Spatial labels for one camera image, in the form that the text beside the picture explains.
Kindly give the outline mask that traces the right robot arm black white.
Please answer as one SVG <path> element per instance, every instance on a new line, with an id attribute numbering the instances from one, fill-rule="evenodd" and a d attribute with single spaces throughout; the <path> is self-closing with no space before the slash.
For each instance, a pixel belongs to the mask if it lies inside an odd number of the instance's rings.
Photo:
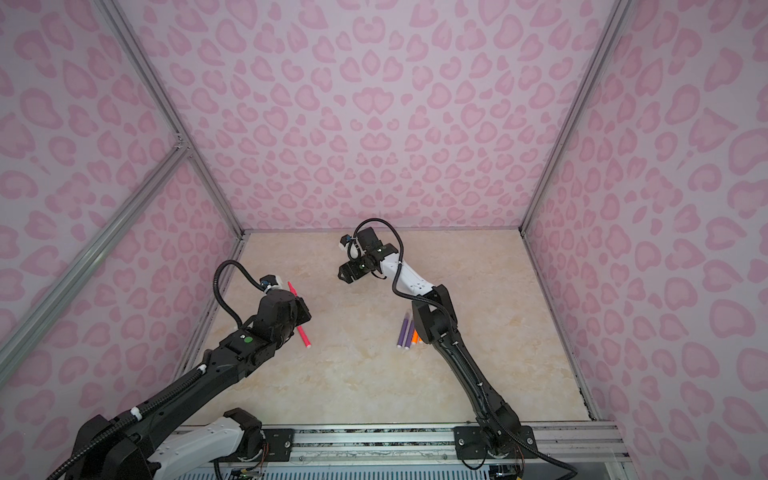
<path id="1" fill-rule="evenodd" d="M 467 396 L 488 455 L 504 458 L 520 452 L 519 416 L 489 383 L 469 352 L 447 287 L 427 281 L 406 262 L 404 243 L 395 230 L 391 232 L 396 243 L 383 243 L 371 226 L 376 222 L 389 225 L 369 219 L 353 234 L 341 237 L 340 247 L 347 261 L 339 267 L 338 278 L 347 284 L 367 275 L 389 280 L 392 293 L 411 302 L 414 328 L 420 338 L 443 358 Z"/>

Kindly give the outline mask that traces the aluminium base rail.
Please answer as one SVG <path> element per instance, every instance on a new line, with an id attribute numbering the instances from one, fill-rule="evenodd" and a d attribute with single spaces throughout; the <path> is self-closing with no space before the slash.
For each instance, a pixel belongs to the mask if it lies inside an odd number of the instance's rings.
<path id="1" fill-rule="evenodd" d="M 206 463 L 188 479 L 635 479 L 610 422 L 532 422 L 535 459 L 460 460 L 451 429 L 470 423 L 269 425 L 295 429 L 288 462 Z"/>

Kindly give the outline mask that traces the pink marker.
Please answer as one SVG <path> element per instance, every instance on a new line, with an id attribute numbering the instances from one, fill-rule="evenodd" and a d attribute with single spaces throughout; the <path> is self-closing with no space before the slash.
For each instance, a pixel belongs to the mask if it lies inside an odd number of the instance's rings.
<path id="1" fill-rule="evenodd" d="M 306 305 L 303 303 L 303 300 L 299 297 L 296 289 L 292 285 L 291 282 L 288 282 L 288 288 L 291 294 L 294 295 L 296 306 L 297 306 L 297 320 L 296 320 L 296 331 L 298 332 L 304 346 L 309 349 L 312 347 L 312 343 L 310 341 L 310 338 L 306 334 L 303 325 L 308 321 L 308 313 L 306 310 Z"/>

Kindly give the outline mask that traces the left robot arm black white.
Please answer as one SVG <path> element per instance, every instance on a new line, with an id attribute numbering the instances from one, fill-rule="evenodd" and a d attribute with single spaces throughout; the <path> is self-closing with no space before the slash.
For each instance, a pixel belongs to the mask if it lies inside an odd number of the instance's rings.
<path id="1" fill-rule="evenodd" d="M 217 395 L 250 376 L 311 319 L 301 297 L 272 289 L 242 327 L 204 353 L 200 364 L 111 420 L 97 415 L 78 431 L 71 456 L 51 479 L 158 479 L 152 455 L 179 426 Z"/>

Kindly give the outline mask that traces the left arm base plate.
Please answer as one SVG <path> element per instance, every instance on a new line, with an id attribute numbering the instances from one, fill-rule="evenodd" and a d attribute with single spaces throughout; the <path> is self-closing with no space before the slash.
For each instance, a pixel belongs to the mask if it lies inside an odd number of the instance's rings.
<path id="1" fill-rule="evenodd" d="M 218 457 L 223 462 L 288 462 L 296 430 L 267 428 L 246 431 L 232 453 Z"/>

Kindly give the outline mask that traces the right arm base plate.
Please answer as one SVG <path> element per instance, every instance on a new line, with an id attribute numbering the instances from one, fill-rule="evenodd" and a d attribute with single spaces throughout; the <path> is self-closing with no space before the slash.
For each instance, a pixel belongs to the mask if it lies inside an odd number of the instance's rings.
<path id="1" fill-rule="evenodd" d="M 512 460 L 522 455 L 526 460 L 535 459 L 537 449 L 533 429 L 523 425 L 513 436 L 501 431 L 501 436 L 491 435 L 477 425 L 460 425 L 451 429 L 456 457 L 460 460 Z"/>

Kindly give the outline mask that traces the purple marker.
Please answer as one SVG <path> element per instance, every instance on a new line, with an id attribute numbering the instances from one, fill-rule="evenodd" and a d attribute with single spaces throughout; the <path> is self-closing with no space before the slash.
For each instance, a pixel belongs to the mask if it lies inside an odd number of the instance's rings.
<path id="1" fill-rule="evenodd" d="M 404 347 L 406 336 L 407 336 L 407 334 L 409 332 L 409 325 L 410 325 L 410 314 L 406 313 L 404 315 L 403 320 L 402 320 L 401 328 L 400 328 L 399 335 L 398 335 L 398 340 L 397 340 L 397 347 L 398 348 L 403 348 Z"/>
<path id="2" fill-rule="evenodd" d="M 408 325 L 408 330 L 407 330 L 407 332 L 406 332 L 406 336 L 405 336 L 405 339 L 404 339 L 404 348 L 405 348 L 406 350 L 408 350 L 408 349 L 410 349 L 410 348 L 411 348 L 411 345 L 412 345 L 412 343 L 413 343 L 413 336 L 414 336 L 414 333 L 415 333 L 415 323 L 414 323 L 414 321 L 413 321 L 413 320 L 411 320 L 411 321 L 409 322 L 409 325 Z"/>

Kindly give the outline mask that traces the diagonal aluminium frame bar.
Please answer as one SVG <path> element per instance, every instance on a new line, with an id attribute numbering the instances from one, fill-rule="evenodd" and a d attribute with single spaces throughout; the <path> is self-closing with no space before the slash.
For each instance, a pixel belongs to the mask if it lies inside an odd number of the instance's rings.
<path id="1" fill-rule="evenodd" d="M 179 166 L 187 159 L 189 144 L 182 141 L 166 155 L 129 196 L 105 226 L 68 264 L 1 346 L 1 384 L 6 385 L 52 328 L 62 311 L 82 291 L 92 275 L 133 227 Z"/>

